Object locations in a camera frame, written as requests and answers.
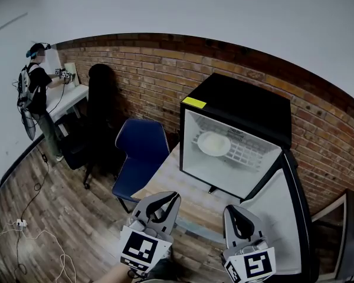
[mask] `white cable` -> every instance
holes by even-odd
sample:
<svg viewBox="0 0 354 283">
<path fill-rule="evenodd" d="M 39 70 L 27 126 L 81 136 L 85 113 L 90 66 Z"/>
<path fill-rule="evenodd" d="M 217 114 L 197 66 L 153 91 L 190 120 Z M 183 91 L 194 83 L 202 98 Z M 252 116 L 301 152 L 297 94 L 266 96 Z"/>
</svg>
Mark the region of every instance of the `white cable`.
<svg viewBox="0 0 354 283">
<path fill-rule="evenodd" d="M 48 233 L 49 235 L 51 235 L 52 237 L 54 237 L 55 240 L 57 241 L 57 243 L 58 243 L 58 245 L 59 245 L 61 251 L 63 252 L 63 254 L 60 255 L 60 257 L 59 257 L 59 258 L 60 258 L 60 262 L 61 262 L 63 268 L 62 268 L 62 270 L 61 270 L 59 276 L 56 277 L 55 283 L 58 281 L 58 279 L 60 278 L 60 276 L 62 275 L 63 272 L 65 273 L 65 275 L 67 276 L 67 278 L 70 280 L 70 282 L 73 283 L 72 280 L 70 279 L 70 277 L 67 275 L 67 272 L 65 271 L 65 258 L 66 258 L 66 257 L 68 257 L 68 258 L 71 260 L 72 267 L 73 267 L 73 271 L 74 271 L 74 279 L 75 279 L 75 283 L 76 283 L 76 269 L 75 269 L 75 265 L 73 264 L 72 258 L 71 258 L 70 256 L 68 256 L 68 255 L 64 252 L 63 248 L 61 247 L 61 245 L 60 245 L 60 243 L 59 243 L 59 241 L 58 241 L 58 238 L 56 238 L 52 233 L 50 233 L 50 232 L 48 232 L 48 231 L 45 231 L 45 230 L 43 230 L 42 232 L 40 232 L 40 233 L 38 234 L 38 236 L 35 237 L 35 238 L 26 237 L 25 234 L 24 234 L 24 232 L 22 232 L 22 234 L 24 235 L 24 237 L 25 237 L 26 239 L 31 239 L 31 240 L 37 240 L 38 237 L 39 237 L 40 235 L 42 235 L 43 233 Z"/>
<path fill-rule="evenodd" d="M 60 258 L 61 265 L 62 265 L 62 269 L 61 269 L 61 271 L 60 271 L 59 276 L 56 277 L 55 283 L 57 283 L 58 279 L 60 278 L 60 276 L 62 275 L 63 272 L 65 273 L 65 275 L 67 276 L 67 278 L 70 280 L 71 283 L 76 283 L 76 269 L 75 269 L 75 265 L 73 264 L 73 260 L 72 260 L 71 256 L 67 255 L 67 254 L 64 252 L 63 248 L 61 247 L 61 245 L 60 245 L 60 243 L 59 243 L 59 241 L 58 241 L 58 238 L 56 238 L 55 235 L 53 235 L 52 233 L 50 233 L 50 232 L 48 232 L 48 231 L 43 230 L 42 232 L 40 232 L 40 233 L 37 235 L 37 237 L 33 238 L 33 237 L 27 237 L 27 236 L 24 234 L 24 231 L 23 231 L 22 229 L 9 229 L 9 230 L 7 230 L 7 231 L 4 231 L 5 228 L 6 228 L 6 226 L 8 226 L 8 225 L 14 225 L 14 224 L 16 224 L 16 222 L 7 223 L 6 225 L 4 225 L 4 228 L 3 228 L 2 232 L 0 233 L 0 236 L 3 235 L 3 234 L 5 234 L 5 233 L 8 233 L 8 232 L 22 232 L 22 234 L 23 234 L 23 236 L 25 237 L 25 239 L 37 240 L 38 237 L 41 236 L 43 233 L 48 233 L 49 235 L 51 235 L 52 237 L 55 238 L 55 240 L 57 241 L 57 243 L 58 243 L 58 245 L 59 245 L 61 251 L 63 252 L 63 254 L 61 254 L 60 257 L 59 257 L 59 258 Z M 71 260 L 72 267 L 73 267 L 73 271 L 74 271 L 74 279 L 75 279 L 75 282 L 73 282 L 73 281 L 71 280 L 70 276 L 68 276 L 67 272 L 65 271 L 65 258 L 66 258 L 66 257 L 68 257 L 68 258 Z"/>
</svg>

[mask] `blue chair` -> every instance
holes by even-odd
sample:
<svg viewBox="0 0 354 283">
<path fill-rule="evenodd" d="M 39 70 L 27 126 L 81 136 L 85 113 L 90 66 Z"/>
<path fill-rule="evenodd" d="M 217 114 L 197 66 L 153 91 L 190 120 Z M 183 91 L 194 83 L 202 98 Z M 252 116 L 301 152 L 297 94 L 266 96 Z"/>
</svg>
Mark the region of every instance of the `blue chair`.
<svg viewBox="0 0 354 283">
<path fill-rule="evenodd" d="M 137 202 L 131 195 L 143 189 L 169 155 L 163 126 L 152 120 L 128 119 L 116 139 L 126 160 L 113 186 L 113 194 L 127 213 L 123 200 Z"/>
</svg>

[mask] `chair leg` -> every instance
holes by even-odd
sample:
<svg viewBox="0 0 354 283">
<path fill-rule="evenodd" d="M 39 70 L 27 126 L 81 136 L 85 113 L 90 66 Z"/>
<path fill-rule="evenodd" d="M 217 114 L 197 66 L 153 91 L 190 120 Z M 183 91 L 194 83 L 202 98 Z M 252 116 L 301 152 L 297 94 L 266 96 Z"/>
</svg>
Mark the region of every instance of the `chair leg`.
<svg viewBox="0 0 354 283">
<path fill-rule="evenodd" d="M 120 202 L 120 204 L 122 205 L 122 207 L 124 208 L 124 210 L 126 211 L 126 213 L 129 214 L 130 211 L 129 211 L 129 209 L 127 208 L 127 206 L 124 204 L 123 199 L 122 199 L 122 198 L 119 198 L 119 197 L 117 197 L 117 198 L 118 198 L 118 201 Z"/>
<path fill-rule="evenodd" d="M 89 174 L 92 172 L 94 166 L 94 162 L 89 162 L 87 166 L 87 170 L 85 172 L 84 180 L 83 180 L 83 185 L 86 189 L 89 189 L 89 183 L 87 183 Z"/>
</svg>

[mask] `black t-shirt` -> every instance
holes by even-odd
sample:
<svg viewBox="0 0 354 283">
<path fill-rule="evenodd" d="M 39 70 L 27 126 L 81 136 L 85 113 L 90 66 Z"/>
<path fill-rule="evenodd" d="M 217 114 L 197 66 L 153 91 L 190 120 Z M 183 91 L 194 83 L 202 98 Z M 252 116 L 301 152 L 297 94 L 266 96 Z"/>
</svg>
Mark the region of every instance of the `black t-shirt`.
<svg viewBox="0 0 354 283">
<path fill-rule="evenodd" d="M 30 63 L 28 70 L 35 65 L 35 63 Z M 29 91 L 34 92 L 37 86 L 39 86 L 37 92 L 33 96 L 33 101 L 28 106 L 28 110 L 31 113 L 43 114 L 46 112 L 46 86 L 52 82 L 52 79 L 47 75 L 45 70 L 41 67 L 33 69 L 30 73 L 30 86 Z"/>
</svg>

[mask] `white plate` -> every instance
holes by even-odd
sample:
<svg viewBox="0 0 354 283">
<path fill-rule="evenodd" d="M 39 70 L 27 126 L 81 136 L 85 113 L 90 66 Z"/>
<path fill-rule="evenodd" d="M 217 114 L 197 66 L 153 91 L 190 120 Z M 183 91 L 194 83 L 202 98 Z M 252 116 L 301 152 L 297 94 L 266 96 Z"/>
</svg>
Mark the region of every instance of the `white plate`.
<svg viewBox="0 0 354 283">
<path fill-rule="evenodd" d="M 229 138 L 212 131 L 203 132 L 197 144 L 203 153 L 215 157 L 226 155 L 231 148 Z"/>
</svg>

